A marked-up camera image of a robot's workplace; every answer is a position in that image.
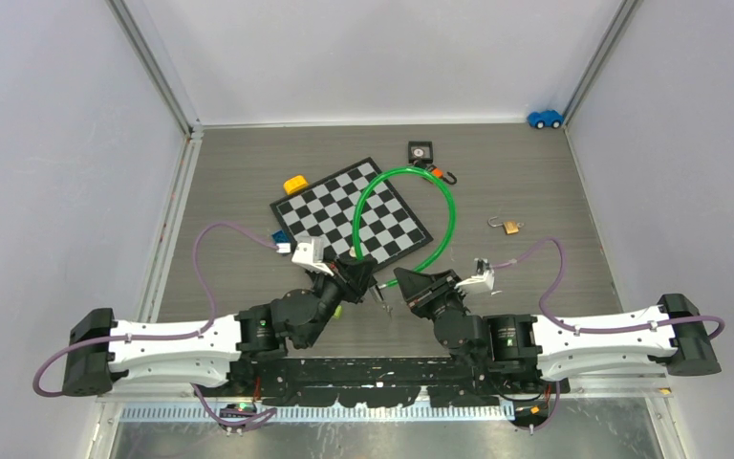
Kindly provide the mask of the silver cable lock keys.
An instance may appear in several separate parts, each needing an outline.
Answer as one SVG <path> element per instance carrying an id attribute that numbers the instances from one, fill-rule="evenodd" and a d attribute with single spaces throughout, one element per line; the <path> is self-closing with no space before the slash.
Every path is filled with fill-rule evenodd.
<path id="1" fill-rule="evenodd" d="M 377 284 L 369 288 L 369 293 L 372 297 L 372 299 L 377 303 L 382 311 L 388 316 L 392 317 L 393 314 L 393 307 L 392 305 L 387 301 L 384 291 L 386 290 L 387 285 L 386 284 Z"/>

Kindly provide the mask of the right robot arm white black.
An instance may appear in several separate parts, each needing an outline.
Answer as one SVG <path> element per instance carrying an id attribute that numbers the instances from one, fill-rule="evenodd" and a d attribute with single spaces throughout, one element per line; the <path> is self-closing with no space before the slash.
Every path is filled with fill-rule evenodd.
<path id="1" fill-rule="evenodd" d="M 495 315 L 481 317 L 464 304 L 488 293 L 494 270 L 483 259 L 467 279 L 454 271 L 394 275 L 409 311 L 433 324 L 435 340 L 459 364 L 507 375 L 510 385 L 531 392 L 542 382 L 584 373 L 659 365 L 671 376 L 718 374 L 722 368 L 707 317 L 681 294 L 632 313 L 593 317 Z"/>

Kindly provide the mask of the green cable lock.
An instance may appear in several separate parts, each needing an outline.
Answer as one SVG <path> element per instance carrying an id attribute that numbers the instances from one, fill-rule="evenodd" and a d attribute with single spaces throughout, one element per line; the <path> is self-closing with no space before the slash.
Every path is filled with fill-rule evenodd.
<path id="1" fill-rule="evenodd" d="M 385 172 L 381 172 L 373 179 L 361 192 L 358 200 L 356 201 L 356 207 L 352 218 L 352 246 L 355 253 L 355 259 L 361 260 L 364 258 L 364 253 L 361 248 L 361 237 L 360 229 L 362 223 L 362 212 L 366 205 L 367 199 L 375 191 L 378 185 L 383 184 L 387 180 L 401 175 L 411 175 L 423 178 L 425 181 L 434 185 L 442 194 L 448 212 L 448 222 L 445 230 L 444 237 L 440 244 L 434 249 L 434 251 L 425 258 L 417 267 L 414 268 L 415 273 L 422 273 L 424 269 L 429 268 L 434 264 L 445 252 L 450 245 L 453 235 L 457 226 L 457 206 L 452 192 L 448 186 L 441 179 L 437 178 L 431 172 L 424 169 L 420 169 L 414 166 L 404 166 L 390 169 Z"/>

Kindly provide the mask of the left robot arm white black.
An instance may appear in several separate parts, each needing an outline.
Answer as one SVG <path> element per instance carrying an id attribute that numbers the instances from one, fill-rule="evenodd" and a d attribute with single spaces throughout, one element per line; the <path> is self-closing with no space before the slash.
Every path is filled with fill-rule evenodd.
<path id="1" fill-rule="evenodd" d="M 358 304 L 376 283 L 371 255 L 323 266 L 308 273 L 307 289 L 205 322 L 141 323 L 94 309 L 70 331 L 62 393 L 88 397 L 128 383 L 193 383 L 245 395 L 255 372 L 242 361 L 281 360 L 290 348 L 313 347 L 339 306 Z"/>

